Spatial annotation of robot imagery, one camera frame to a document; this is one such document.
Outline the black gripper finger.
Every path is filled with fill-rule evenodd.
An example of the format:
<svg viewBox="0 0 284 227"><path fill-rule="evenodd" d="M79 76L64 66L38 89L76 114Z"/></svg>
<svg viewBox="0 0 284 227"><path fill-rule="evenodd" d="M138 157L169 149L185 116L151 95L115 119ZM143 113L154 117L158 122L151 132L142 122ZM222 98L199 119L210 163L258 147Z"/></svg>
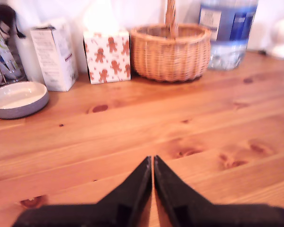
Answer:
<svg viewBox="0 0 284 227"><path fill-rule="evenodd" d="M155 188L175 227L214 227L214 205L200 195L159 157L154 157Z"/></svg>
<svg viewBox="0 0 284 227"><path fill-rule="evenodd" d="M152 191L151 157L97 204L97 227L135 227Z"/></svg>

